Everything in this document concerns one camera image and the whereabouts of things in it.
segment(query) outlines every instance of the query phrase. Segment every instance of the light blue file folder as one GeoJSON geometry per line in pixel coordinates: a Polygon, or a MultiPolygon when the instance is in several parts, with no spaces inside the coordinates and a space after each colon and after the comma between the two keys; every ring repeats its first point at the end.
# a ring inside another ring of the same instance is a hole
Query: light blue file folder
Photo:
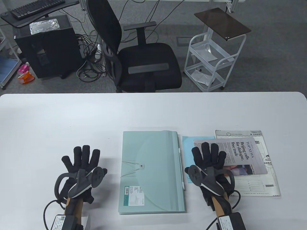
{"type": "Polygon", "coordinates": [[[124,132],[120,214],[185,212],[177,132],[124,132]]]}

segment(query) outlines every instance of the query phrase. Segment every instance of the black office chair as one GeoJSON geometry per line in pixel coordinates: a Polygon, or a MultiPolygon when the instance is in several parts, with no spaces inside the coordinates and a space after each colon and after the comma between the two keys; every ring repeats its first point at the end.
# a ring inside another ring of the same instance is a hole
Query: black office chair
{"type": "Polygon", "coordinates": [[[114,79],[116,92],[154,92],[176,89],[182,78],[172,48],[164,43],[146,44],[145,28],[156,22],[125,26],[137,30],[138,45],[118,52],[122,28],[107,0],[87,0],[87,13],[94,28],[103,39],[106,69],[114,79]]]}

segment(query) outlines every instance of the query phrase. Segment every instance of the white rolling cart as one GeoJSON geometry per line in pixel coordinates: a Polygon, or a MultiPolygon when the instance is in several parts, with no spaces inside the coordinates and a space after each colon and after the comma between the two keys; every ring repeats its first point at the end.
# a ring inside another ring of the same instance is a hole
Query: white rolling cart
{"type": "Polygon", "coordinates": [[[220,8],[210,9],[194,15],[206,25],[204,28],[206,32],[191,39],[184,72],[203,92],[210,92],[219,87],[224,89],[245,43],[246,33],[251,30],[220,8]],[[238,51],[235,54],[227,53],[212,40],[213,32],[216,32],[226,41],[242,39],[238,51]],[[202,41],[193,43],[197,38],[202,37],[202,41]],[[223,78],[217,73],[217,70],[229,66],[230,69],[226,77],[223,78]]]}

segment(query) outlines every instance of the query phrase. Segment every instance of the wooden handle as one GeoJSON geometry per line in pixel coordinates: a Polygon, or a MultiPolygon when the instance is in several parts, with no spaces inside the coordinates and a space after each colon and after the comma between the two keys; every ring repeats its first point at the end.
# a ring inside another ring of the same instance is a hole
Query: wooden handle
{"type": "MultiPolygon", "coordinates": [[[[83,208],[83,199],[78,199],[76,201],[77,203],[75,204],[74,210],[73,210],[73,215],[75,217],[77,217],[77,224],[81,224],[81,215],[82,215],[82,208],[83,208]]],[[[64,215],[66,215],[66,210],[70,207],[69,205],[74,205],[74,204],[70,204],[71,203],[71,199],[68,198],[67,199],[67,203],[66,203],[66,208],[64,211],[64,215]]]]}
{"type": "MultiPolygon", "coordinates": [[[[225,200],[228,201],[227,193],[224,193],[224,198],[225,198],[225,200]]],[[[221,206],[220,203],[215,199],[215,197],[212,197],[212,201],[213,201],[213,204],[214,204],[216,216],[217,216],[217,217],[224,216],[225,213],[224,213],[224,211],[223,211],[223,209],[222,209],[222,206],[221,206]]]]}

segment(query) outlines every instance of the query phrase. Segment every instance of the chair mesh backrest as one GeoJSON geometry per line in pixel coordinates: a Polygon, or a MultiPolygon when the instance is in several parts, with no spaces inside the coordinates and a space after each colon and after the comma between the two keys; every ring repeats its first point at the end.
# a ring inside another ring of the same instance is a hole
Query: chair mesh backrest
{"type": "Polygon", "coordinates": [[[86,0],[87,13],[94,28],[113,54],[117,54],[122,28],[108,0],[86,0]]]}

